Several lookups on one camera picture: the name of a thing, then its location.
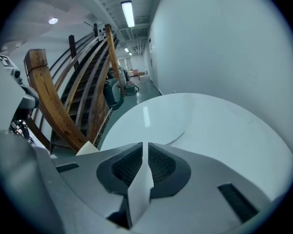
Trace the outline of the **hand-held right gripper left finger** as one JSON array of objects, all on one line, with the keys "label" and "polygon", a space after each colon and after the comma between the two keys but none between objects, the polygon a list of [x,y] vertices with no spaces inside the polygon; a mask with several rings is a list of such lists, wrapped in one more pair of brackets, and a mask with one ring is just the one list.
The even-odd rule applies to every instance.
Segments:
[{"label": "hand-held right gripper left finger", "polygon": [[128,188],[143,145],[51,160],[51,192],[67,234],[133,234]]}]

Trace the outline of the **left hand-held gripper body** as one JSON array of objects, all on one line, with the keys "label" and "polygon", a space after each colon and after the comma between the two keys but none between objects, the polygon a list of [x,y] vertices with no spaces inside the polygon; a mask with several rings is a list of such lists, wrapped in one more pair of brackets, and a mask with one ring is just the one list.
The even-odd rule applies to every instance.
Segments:
[{"label": "left hand-held gripper body", "polygon": [[0,54],[0,62],[13,80],[15,80],[25,92],[25,95],[19,103],[11,122],[16,120],[26,121],[32,116],[33,110],[39,106],[38,94],[35,89],[23,84],[22,77],[20,76],[20,69],[9,59],[8,56]]}]

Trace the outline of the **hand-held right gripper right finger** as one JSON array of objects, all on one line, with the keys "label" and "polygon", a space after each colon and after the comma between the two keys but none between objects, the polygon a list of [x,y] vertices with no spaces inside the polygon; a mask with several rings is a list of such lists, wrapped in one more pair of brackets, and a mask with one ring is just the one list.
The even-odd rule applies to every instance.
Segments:
[{"label": "hand-held right gripper right finger", "polygon": [[138,220],[140,234],[222,234],[270,205],[255,184],[220,161],[150,143],[154,187]]}]

